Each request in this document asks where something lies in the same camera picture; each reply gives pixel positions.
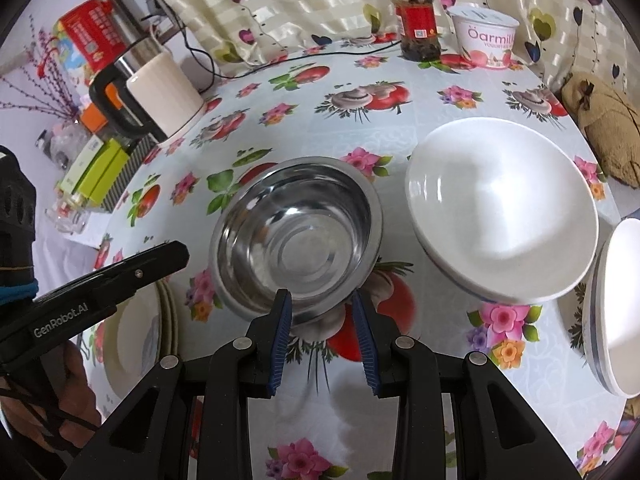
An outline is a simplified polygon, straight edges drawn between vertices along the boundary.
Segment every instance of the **stainless steel bowl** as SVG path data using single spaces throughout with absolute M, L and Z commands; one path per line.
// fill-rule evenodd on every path
M 216 294 L 252 319 L 288 288 L 297 326 L 364 283 L 381 240 L 380 200 L 363 174 L 336 158 L 295 158 L 246 184 L 220 216 L 209 253 Z

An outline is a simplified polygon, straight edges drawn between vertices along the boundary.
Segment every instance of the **yogurt container lid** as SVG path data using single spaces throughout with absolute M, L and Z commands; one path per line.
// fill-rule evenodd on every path
M 483 9 L 470 5 L 456 5 L 449 7 L 447 13 L 452 18 L 464 18 L 473 23 L 484 23 L 485 25 L 501 25 L 503 27 L 517 27 L 520 22 L 508 14 L 503 14 L 497 10 Z

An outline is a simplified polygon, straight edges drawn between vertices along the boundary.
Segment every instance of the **electric kettle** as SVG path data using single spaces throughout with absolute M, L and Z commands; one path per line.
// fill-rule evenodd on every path
M 129 114 L 118 110 L 108 98 L 110 83 Z M 89 87 L 89 96 L 108 121 L 131 139 L 151 134 L 163 142 L 189 130 L 206 111 L 204 100 L 171 53 L 149 36 L 100 70 Z

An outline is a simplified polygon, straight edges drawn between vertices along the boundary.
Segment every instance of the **kettle handle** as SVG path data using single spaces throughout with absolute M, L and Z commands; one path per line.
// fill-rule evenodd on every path
M 122 103 L 135 115 L 141 124 L 131 124 L 111 102 L 106 94 L 107 86 L 111 83 L 118 90 L 118 97 Z M 164 132 L 160 130 L 154 120 L 149 117 L 133 95 L 130 94 L 126 81 L 124 81 L 124 76 L 114 64 L 107 65 L 97 73 L 89 86 L 89 97 L 92 103 L 98 107 L 98 110 L 110 123 L 115 124 L 124 136 L 137 140 L 142 139 L 147 134 L 152 134 L 157 142 L 167 139 Z

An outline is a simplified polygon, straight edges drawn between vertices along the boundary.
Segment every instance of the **red jar label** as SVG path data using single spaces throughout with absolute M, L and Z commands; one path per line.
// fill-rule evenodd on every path
M 433 7 L 396 6 L 396 14 L 402 36 L 412 40 L 425 40 L 438 35 Z

